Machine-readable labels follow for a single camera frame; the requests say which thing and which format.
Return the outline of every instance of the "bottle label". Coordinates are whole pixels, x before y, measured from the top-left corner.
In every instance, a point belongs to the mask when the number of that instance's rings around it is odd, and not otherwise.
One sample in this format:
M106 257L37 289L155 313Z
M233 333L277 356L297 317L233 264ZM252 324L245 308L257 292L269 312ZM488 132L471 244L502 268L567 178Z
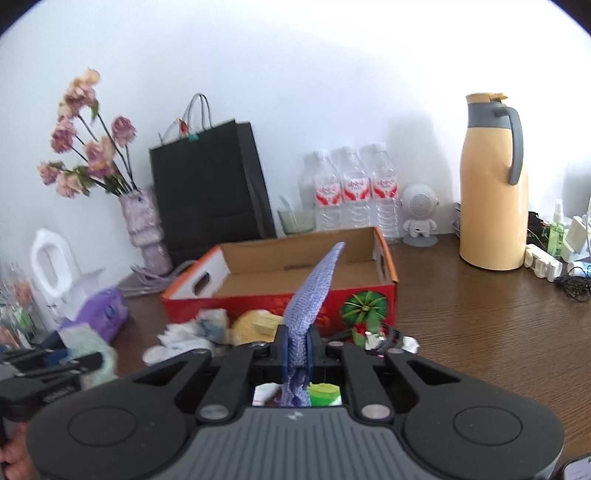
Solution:
M398 185L394 177L384 177L374 182L374 194L377 198L394 198L398 191Z
M345 200L357 202L369 199L369 179L347 180L343 188Z
M320 207L339 206L341 199L340 184L338 183L329 183L316 189L316 203Z

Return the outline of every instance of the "blue cloth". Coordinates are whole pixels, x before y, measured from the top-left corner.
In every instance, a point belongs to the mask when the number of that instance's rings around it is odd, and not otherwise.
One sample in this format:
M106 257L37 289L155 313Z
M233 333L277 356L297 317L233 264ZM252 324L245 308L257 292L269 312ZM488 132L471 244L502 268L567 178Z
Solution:
M309 407L307 387L310 383L307 369L306 333L316 320L320 307L330 290L336 261L345 247L336 244L316 265L300 289L285 308L283 323L288 330L287 379L284 379L282 407Z

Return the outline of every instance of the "red box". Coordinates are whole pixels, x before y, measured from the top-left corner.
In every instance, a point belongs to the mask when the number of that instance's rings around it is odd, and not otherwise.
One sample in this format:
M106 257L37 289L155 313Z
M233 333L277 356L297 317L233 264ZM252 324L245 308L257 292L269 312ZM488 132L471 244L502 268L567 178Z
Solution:
M371 227L218 245L166 289L164 308L173 323L194 319L200 309L224 308L230 321L255 309L283 315L294 292L337 242L346 246L316 318L320 334L345 329L339 310L365 290L388 299L386 323L394 325L398 276L384 237Z

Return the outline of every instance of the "thermos handle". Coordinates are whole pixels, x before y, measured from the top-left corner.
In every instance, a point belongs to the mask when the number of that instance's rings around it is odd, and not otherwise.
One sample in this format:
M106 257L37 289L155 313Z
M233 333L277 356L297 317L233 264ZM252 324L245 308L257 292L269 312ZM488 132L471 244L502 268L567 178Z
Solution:
M523 166L523 130L521 129L521 120L517 110L510 106L501 105L495 109L496 116L509 116L511 125L511 139L513 140L513 159L511 168L509 168L509 185L517 185Z

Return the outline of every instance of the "white robot figure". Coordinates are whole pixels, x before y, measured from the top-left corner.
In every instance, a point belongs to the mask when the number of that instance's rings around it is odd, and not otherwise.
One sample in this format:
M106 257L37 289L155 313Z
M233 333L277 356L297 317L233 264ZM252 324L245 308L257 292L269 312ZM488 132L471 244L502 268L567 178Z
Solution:
M437 243L437 237L431 233L437 224L431 219L439 200L435 192L424 183L413 183L407 186L400 200L403 211L410 216L402 226L408 235L402 241L413 247L431 247Z

